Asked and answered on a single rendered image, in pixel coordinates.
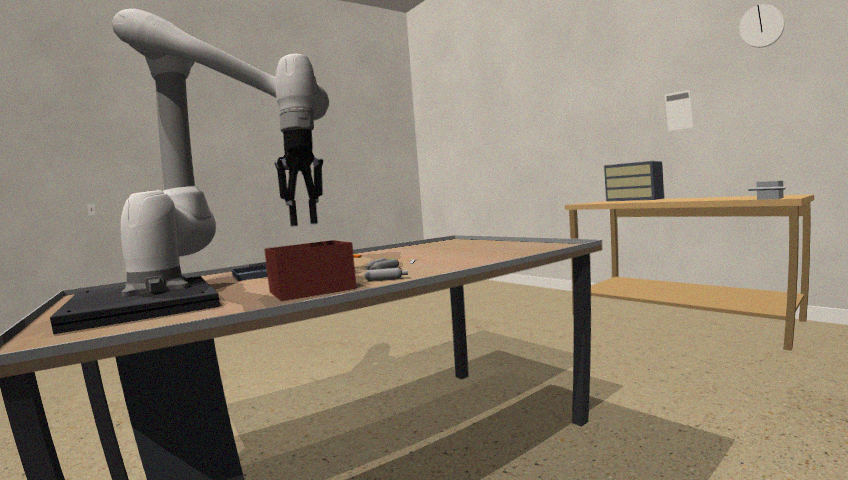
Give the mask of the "dark table edge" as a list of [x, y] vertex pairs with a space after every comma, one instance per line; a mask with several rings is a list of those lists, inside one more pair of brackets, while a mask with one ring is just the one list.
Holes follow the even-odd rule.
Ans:
[[[26, 349], [21, 351], [9, 352], [0, 354], [0, 366], [12, 363], [18, 363], [23, 361], [35, 360], [40, 358], [52, 357], [57, 355], [69, 354], [74, 352], [86, 351], [91, 349], [103, 348], [108, 346], [114, 346], [119, 344], [131, 343], [136, 341], [142, 341], [147, 339], [153, 339], [158, 337], [164, 337], [169, 335], [175, 335], [180, 333], [186, 333], [191, 331], [197, 331], [202, 329], [208, 329], [218, 326], [224, 326], [229, 324], [235, 324], [250, 320], [256, 320], [271, 316], [277, 316], [302, 310], [308, 310], [353, 300], [358, 300], [362, 298], [387, 294], [391, 292], [406, 290], [410, 288], [420, 287], [424, 285], [434, 284], [438, 282], [443, 282], [447, 280], [452, 280], [456, 278], [461, 278], [465, 276], [470, 276], [474, 274], [479, 274], [483, 272], [488, 272], [496, 269], [501, 269], [505, 267], [510, 267], [518, 264], [523, 264], [535, 260], [540, 260], [552, 256], [557, 256], [573, 251], [578, 251], [598, 245], [602, 245], [602, 240], [598, 239], [566, 239], [566, 238], [533, 238], [533, 237], [499, 237], [499, 236], [465, 236], [465, 235], [452, 235], [403, 243], [395, 243], [360, 249], [353, 249], [353, 254], [383, 250], [389, 248], [417, 245], [423, 243], [451, 240], [451, 239], [470, 239], [470, 240], [495, 240], [495, 241], [520, 241], [520, 242], [545, 242], [545, 243], [570, 243], [570, 244], [579, 244], [570, 247], [565, 247], [561, 249], [556, 249], [552, 251], [547, 251], [543, 253], [533, 254], [529, 256], [524, 256], [520, 258], [510, 259], [506, 261], [491, 263], [487, 265], [472, 267], [468, 269], [448, 272], [444, 274], [374, 287], [368, 288], [343, 294], [337, 294], [327, 297], [321, 297], [311, 300], [305, 300], [295, 303], [289, 303], [284, 305], [278, 305], [268, 308], [262, 308], [257, 310], [245, 311], [240, 313], [234, 313], [229, 315], [223, 315], [218, 317], [206, 318], [201, 320], [189, 321], [184, 323], [166, 325], [161, 327], [143, 329], [138, 331], [114, 334], [109, 336], [73, 341], [68, 343]], [[204, 276], [218, 273], [231, 272], [231, 269], [243, 268], [243, 267], [253, 267], [266, 265], [266, 262], [204, 270], [204, 271], [196, 271], [189, 273], [182, 273], [182, 276], [185, 278], [195, 277], [195, 276]], [[12, 336], [14, 336], [17, 332], [19, 332], [22, 328], [24, 328], [27, 324], [29, 324], [32, 320], [34, 320], [37, 316], [39, 316], [42, 312], [48, 309], [51, 305], [53, 305], [56, 301], [58, 301], [61, 297], [65, 295], [76, 294], [77, 292], [88, 291], [88, 290], [97, 290], [97, 289], [105, 289], [111, 287], [121, 287], [125, 286], [125, 282], [62, 290], [52, 298], [47, 300], [45, 303], [40, 305], [38, 308], [33, 310], [31, 313], [26, 315], [24, 318], [19, 320], [17, 323], [12, 325], [10, 328], [5, 330], [0, 334], [0, 346], [4, 344], [7, 340], [9, 340]]]

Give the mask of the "red open box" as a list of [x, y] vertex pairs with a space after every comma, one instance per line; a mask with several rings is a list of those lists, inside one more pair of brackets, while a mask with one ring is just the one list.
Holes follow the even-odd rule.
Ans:
[[265, 248], [269, 291], [280, 301], [357, 289], [352, 242]]

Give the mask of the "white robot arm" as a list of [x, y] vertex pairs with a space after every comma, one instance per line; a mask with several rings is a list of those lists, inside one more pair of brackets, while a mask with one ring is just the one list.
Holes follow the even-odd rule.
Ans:
[[146, 11], [121, 10], [112, 26], [145, 56], [155, 80], [165, 189], [131, 194], [125, 202], [121, 241], [127, 285], [122, 297], [186, 289], [179, 257], [204, 249], [216, 231], [205, 195], [194, 182], [186, 92], [191, 67], [197, 62], [275, 97], [281, 132], [312, 131], [329, 98], [302, 54], [282, 57], [274, 77]]

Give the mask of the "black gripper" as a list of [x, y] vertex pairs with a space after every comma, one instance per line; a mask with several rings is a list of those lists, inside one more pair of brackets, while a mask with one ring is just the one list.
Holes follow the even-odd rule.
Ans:
[[[297, 174], [299, 170], [301, 170], [302, 175], [304, 176], [307, 192], [310, 198], [310, 223], [318, 224], [316, 203], [319, 202], [318, 195], [321, 196], [323, 194], [323, 159], [317, 159], [313, 155], [312, 131], [309, 129], [288, 130], [283, 132], [283, 137], [285, 154], [283, 159], [275, 161], [274, 164], [278, 172], [280, 198], [285, 199], [286, 205], [289, 206], [291, 226], [298, 226], [296, 200], [294, 199]], [[310, 167], [312, 162], [314, 166], [314, 183]], [[289, 167], [288, 190], [286, 182], [285, 163]]]

